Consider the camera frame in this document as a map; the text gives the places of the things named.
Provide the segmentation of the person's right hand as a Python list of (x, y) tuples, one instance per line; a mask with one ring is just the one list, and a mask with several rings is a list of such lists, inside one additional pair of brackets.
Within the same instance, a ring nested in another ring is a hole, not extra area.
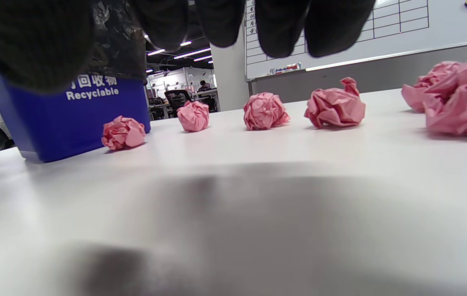
[[(185, 41), (188, 0), (124, 0), (152, 44), (167, 51)], [(237, 41), (246, 0), (195, 0), (204, 36), (227, 48)], [(87, 69), (96, 25), (93, 0), (0, 0), (0, 74), (40, 93), (61, 90)], [(310, 56), (349, 49), (375, 0), (255, 0), (261, 48), (271, 58), (291, 56), (301, 31)]]

